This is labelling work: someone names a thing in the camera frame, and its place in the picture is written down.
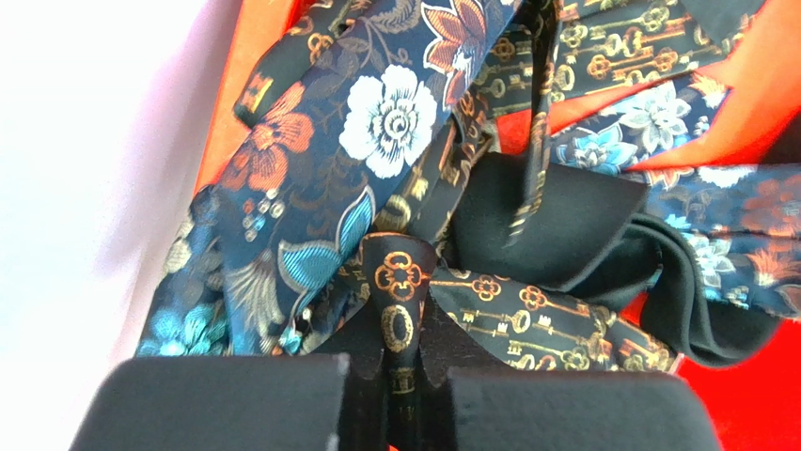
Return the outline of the black gold key pattern tie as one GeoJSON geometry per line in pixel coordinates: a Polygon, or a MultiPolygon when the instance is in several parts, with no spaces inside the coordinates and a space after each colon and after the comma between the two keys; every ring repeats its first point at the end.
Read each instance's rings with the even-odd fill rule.
{"type": "MultiPolygon", "coordinates": [[[[524,371],[665,371],[686,356],[641,328],[648,290],[617,312],[448,264],[451,218],[484,156],[475,81],[524,9],[374,1],[324,30],[321,55],[304,60],[284,40],[264,56],[278,78],[243,115],[250,132],[218,181],[234,352],[310,352],[359,301],[378,319],[407,420],[416,364],[438,343],[422,331],[428,314],[448,325],[445,343],[524,371]]],[[[531,136],[512,235],[539,210],[550,169],[531,136]]]]}

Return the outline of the red plastic bin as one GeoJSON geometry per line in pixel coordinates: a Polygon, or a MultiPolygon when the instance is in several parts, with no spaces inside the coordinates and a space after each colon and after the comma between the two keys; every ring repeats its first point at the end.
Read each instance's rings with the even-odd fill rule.
{"type": "MultiPolygon", "coordinates": [[[[303,1],[245,1],[233,32],[197,185],[215,181],[245,129],[232,113],[262,53],[304,12],[303,1]]],[[[684,163],[756,163],[779,138],[791,138],[800,113],[800,5],[769,1],[734,55],[704,70],[730,85],[731,98],[702,139],[657,158],[684,163]]],[[[753,359],[730,369],[684,363],[680,374],[705,402],[728,450],[790,450],[800,444],[800,328],[787,323],[753,359]]]]}

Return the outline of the black plain tie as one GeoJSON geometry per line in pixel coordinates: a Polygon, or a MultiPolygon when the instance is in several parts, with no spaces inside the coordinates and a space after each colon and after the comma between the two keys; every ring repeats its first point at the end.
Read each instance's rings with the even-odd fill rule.
{"type": "Polygon", "coordinates": [[[706,300],[694,252],[645,211],[644,184],[553,166],[539,210],[512,235],[525,185],[522,157],[491,153],[478,161],[451,218],[450,267],[617,312],[648,290],[641,328],[708,367],[739,364],[776,334],[777,319],[706,300]]]}

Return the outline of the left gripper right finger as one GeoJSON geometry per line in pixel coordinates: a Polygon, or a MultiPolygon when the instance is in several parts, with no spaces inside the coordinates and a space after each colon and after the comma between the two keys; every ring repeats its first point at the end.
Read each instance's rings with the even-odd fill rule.
{"type": "Polygon", "coordinates": [[[722,447],[695,392],[663,373],[455,368],[448,389],[454,450],[722,447]]]}

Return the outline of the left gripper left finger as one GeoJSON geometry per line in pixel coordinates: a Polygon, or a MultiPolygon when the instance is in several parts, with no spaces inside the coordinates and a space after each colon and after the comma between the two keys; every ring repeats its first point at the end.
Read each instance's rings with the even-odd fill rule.
{"type": "Polygon", "coordinates": [[[152,357],[102,383],[73,450],[334,450],[344,355],[152,357]]]}

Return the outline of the blue floral pattern tie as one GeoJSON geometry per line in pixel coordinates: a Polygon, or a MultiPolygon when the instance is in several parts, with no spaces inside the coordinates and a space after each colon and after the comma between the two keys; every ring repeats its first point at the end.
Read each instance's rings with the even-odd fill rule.
{"type": "Polygon", "coordinates": [[[732,365],[800,317],[800,166],[700,139],[758,1],[327,1],[260,61],[137,355],[303,355],[427,299],[519,369],[732,365]]]}

